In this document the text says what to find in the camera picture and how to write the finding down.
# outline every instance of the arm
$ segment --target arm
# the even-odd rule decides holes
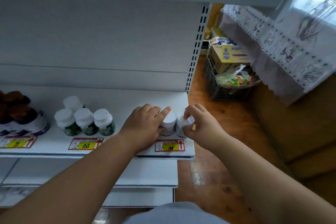
[[[196,129],[184,134],[224,163],[264,223],[336,223],[336,208],[227,134],[203,106],[188,106],[190,115]]]
[[[0,223],[91,223],[131,159],[163,133],[159,125],[171,108],[160,110],[137,107],[119,134],[6,211]]]

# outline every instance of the left hand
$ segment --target left hand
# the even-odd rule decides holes
[[[150,104],[139,106],[127,118],[118,135],[129,141],[135,154],[138,154],[148,149],[165,132],[166,128],[159,126],[170,110],[170,106],[162,111],[160,107]]]

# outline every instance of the clothing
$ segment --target clothing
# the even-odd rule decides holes
[[[132,216],[124,224],[229,224],[228,222],[204,212],[191,202],[176,202],[162,205],[145,213]]]

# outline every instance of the hand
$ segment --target hand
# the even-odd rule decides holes
[[[138,154],[148,149],[166,131],[166,128],[159,126],[170,110],[170,106],[161,111],[160,107],[150,104],[137,107],[127,118],[118,135],[128,140],[134,147],[135,154]]]
[[[218,121],[200,104],[190,105],[185,109],[184,119],[193,116],[196,129],[192,125],[183,126],[184,134],[194,140],[204,149],[211,152],[216,150],[219,142],[229,135],[223,130]]]

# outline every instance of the price tag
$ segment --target price tag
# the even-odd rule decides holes
[[[80,138],[72,139],[68,150],[94,150],[103,143],[104,138]]]
[[[185,151],[184,140],[156,140],[155,142],[155,152],[163,151]]]
[[[0,139],[0,148],[30,148],[36,138],[36,136],[6,136]]]

